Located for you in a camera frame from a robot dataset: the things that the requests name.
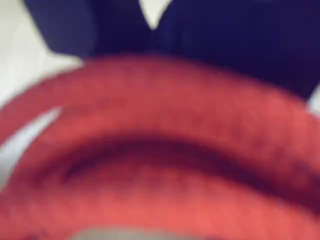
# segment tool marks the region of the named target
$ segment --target blurry object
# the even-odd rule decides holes
[[[173,0],[151,31],[138,0],[25,0],[48,46],[81,58],[158,53],[230,68],[308,99],[320,1]]]
[[[107,57],[5,105],[0,145],[56,107],[15,154],[0,239],[93,227],[320,239],[320,121],[294,95],[172,58]]]

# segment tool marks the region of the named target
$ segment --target red fabric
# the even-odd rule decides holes
[[[0,239],[97,226],[320,239],[320,123],[286,92],[175,60],[107,58],[13,99],[0,143],[54,107],[0,194]]]

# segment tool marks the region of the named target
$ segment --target white surface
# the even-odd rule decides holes
[[[151,28],[157,26],[170,1],[140,0]],[[0,107],[41,77],[81,65],[77,58],[53,54],[47,50],[19,0],[0,0],[0,33]],[[320,113],[320,94],[315,94],[311,103],[311,108]],[[26,146],[56,116],[57,111],[53,111],[37,118],[33,127],[26,126],[20,134],[12,136],[0,146],[0,182],[4,183]]]

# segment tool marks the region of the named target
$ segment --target navy cloth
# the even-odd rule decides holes
[[[173,0],[154,31],[138,0],[25,2],[58,53],[179,56],[258,77],[305,99],[320,80],[319,0]]]

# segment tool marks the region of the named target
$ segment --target textured red surface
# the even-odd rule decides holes
[[[0,239],[94,226],[320,239],[320,123],[286,92],[175,60],[108,58],[12,100],[0,143],[54,107],[0,195]]]

